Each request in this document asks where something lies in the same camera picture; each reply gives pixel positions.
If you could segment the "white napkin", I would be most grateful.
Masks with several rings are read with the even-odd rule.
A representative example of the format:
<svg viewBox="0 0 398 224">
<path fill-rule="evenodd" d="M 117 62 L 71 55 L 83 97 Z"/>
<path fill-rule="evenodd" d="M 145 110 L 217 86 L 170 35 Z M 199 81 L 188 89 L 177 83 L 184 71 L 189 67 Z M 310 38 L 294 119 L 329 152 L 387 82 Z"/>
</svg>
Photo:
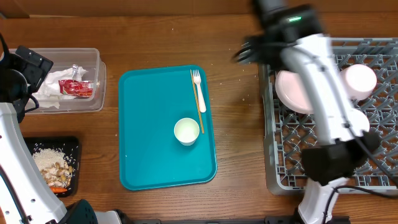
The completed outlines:
<svg viewBox="0 0 398 224">
<path fill-rule="evenodd" d="M 82 81 L 83 75 L 86 73 L 88 73 L 87 70 L 77 65 L 66 70 L 49 73 L 38 92 L 33 93 L 32 95 L 38 100 L 40 107 L 49 108 L 54 106 L 59 109 L 60 100 L 72 100 L 76 98 L 76 96 L 64 95 L 61 93 L 58 81 L 76 80 L 80 82 Z"/>
</svg>

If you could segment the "red snack wrapper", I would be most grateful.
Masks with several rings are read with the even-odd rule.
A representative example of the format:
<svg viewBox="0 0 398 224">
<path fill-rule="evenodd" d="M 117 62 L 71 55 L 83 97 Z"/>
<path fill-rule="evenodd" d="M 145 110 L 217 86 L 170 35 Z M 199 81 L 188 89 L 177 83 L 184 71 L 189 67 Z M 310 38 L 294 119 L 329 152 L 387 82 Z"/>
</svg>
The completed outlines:
<svg viewBox="0 0 398 224">
<path fill-rule="evenodd" d="M 83 98 L 89 98 L 93 94 L 94 84 L 90 82 L 79 82 L 76 80 L 59 80 L 60 93 Z"/>
</svg>

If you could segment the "large pink plate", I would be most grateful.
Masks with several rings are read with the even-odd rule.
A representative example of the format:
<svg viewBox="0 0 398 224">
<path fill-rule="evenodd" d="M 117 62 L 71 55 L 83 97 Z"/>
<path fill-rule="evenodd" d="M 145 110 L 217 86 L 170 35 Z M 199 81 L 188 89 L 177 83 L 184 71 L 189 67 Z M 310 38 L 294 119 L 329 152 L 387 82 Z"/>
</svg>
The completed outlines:
<svg viewBox="0 0 398 224">
<path fill-rule="evenodd" d="M 281 70 L 276 75 L 275 90 L 279 100 L 290 110 L 313 114 L 313 108 L 299 74 Z"/>
</svg>

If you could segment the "pink bowl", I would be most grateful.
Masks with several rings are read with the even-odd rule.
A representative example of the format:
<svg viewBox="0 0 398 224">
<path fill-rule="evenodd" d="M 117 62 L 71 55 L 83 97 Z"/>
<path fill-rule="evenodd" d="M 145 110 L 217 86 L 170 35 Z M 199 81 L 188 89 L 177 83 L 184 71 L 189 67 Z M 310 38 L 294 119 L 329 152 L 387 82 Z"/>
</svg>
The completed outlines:
<svg viewBox="0 0 398 224">
<path fill-rule="evenodd" d="M 355 64 L 343 69 L 340 77 L 352 100 L 364 100 L 371 95 L 377 84 L 374 71 L 368 66 Z"/>
</svg>

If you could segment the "white plastic fork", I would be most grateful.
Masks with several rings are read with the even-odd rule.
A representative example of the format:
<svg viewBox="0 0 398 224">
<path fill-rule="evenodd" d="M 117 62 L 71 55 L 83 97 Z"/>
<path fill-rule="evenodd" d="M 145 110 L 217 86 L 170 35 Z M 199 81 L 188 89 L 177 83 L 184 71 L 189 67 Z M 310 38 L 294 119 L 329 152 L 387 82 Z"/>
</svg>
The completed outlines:
<svg viewBox="0 0 398 224">
<path fill-rule="evenodd" d="M 196 88 L 197 88 L 197 97 L 198 97 L 198 104 L 199 104 L 200 112 L 205 113 L 206 112 L 206 104 L 205 104 L 203 92 L 201 89 L 201 76 L 200 76 L 199 70 L 193 71 L 193 81 L 196 84 Z"/>
</svg>

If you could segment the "wooden chopstick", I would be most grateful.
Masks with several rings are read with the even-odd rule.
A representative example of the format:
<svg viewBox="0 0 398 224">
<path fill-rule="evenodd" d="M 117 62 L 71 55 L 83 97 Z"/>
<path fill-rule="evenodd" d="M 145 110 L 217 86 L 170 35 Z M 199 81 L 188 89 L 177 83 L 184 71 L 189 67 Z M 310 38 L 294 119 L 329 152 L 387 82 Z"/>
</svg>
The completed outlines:
<svg viewBox="0 0 398 224">
<path fill-rule="evenodd" d="M 197 113 L 198 113 L 198 117 L 199 117 L 199 121 L 200 121 L 201 133 L 204 134 L 205 130 L 204 130 L 203 121 L 202 121 L 202 118 L 201 118 L 200 105 L 199 105 L 199 102 L 198 102 L 197 90 L 196 90 L 196 86 L 195 86 L 192 70 L 190 70 L 190 76 L 191 76 L 191 79 L 192 79 L 192 86 L 193 86 L 193 92 L 194 92 L 194 96 L 195 96 L 195 102 L 196 102 L 196 105 L 197 105 Z"/>
</svg>

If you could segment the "nuts and rice pile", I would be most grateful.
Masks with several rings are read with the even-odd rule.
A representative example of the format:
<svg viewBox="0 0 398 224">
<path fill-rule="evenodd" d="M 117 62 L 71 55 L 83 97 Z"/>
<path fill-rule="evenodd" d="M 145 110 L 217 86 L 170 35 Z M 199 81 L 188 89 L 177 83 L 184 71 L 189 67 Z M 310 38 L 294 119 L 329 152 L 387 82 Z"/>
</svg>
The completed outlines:
<svg viewBox="0 0 398 224">
<path fill-rule="evenodd" d="M 75 173 L 75 159 L 60 149 L 39 149 L 32 155 L 42 177 L 49 187 L 67 189 Z"/>
</svg>

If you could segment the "orange carrot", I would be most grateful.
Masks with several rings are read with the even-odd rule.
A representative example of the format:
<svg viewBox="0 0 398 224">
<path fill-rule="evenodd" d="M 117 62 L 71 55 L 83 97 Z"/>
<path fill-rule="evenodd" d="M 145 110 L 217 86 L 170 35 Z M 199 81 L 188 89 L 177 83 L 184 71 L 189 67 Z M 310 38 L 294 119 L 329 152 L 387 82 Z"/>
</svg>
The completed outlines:
<svg viewBox="0 0 398 224">
<path fill-rule="evenodd" d="M 50 189 L 55 194 L 62 194 L 68 191 L 66 188 L 63 187 L 50 187 Z"/>
</svg>

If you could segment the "white bowl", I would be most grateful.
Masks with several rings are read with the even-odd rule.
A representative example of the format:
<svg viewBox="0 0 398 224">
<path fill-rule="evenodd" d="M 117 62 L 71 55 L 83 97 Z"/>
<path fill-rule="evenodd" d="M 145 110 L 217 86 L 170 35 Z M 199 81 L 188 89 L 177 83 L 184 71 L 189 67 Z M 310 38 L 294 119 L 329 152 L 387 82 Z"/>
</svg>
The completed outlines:
<svg viewBox="0 0 398 224">
<path fill-rule="evenodd" d="M 354 109 L 349 115 L 349 120 L 356 136 L 363 136 L 363 132 L 369 132 L 369 120 L 367 116 L 360 110 Z"/>
</svg>

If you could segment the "pale green cup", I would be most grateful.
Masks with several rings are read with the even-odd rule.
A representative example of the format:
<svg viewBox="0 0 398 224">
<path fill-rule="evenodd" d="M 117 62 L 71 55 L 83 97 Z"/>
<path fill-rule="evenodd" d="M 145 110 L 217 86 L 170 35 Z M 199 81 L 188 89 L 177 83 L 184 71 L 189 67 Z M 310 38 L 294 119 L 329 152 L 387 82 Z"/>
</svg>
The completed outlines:
<svg viewBox="0 0 398 224">
<path fill-rule="evenodd" d="M 182 118 L 174 126 L 174 136 L 184 146 L 195 143 L 200 133 L 198 123 L 191 118 Z"/>
</svg>

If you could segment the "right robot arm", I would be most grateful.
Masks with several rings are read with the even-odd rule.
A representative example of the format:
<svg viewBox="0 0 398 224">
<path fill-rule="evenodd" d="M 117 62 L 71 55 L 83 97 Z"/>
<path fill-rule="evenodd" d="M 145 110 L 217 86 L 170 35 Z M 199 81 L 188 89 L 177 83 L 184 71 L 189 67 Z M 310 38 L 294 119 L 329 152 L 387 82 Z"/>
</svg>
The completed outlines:
<svg viewBox="0 0 398 224">
<path fill-rule="evenodd" d="M 253 0 L 264 29 L 236 54 L 241 63 L 256 62 L 297 73 L 307 92 L 317 126 L 317 147 L 302 151 L 307 186 L 292 223 L 334 223 L 329 210 L 354 170 L 380 145 L 363 129 L 341 82 L 331 40 L 308 4 Z"/>
</svg>

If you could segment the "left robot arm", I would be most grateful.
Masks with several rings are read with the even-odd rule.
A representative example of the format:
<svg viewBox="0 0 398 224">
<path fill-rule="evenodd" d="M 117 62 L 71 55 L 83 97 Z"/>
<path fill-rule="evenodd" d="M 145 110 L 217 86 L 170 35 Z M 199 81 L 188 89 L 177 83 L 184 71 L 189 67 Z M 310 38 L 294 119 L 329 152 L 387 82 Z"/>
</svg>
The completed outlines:
<svg viewBox="0 0 398 224">
<path fill-rule="evenodd" d="M 53 62 L 19 46 L 3 45 L 1 60 L 1 210 L 7 223 L 130 223 L 120 210 L 96 212 L 86 200 L 69 206 L 46 184 L 19 127 Z"/>
</svg>

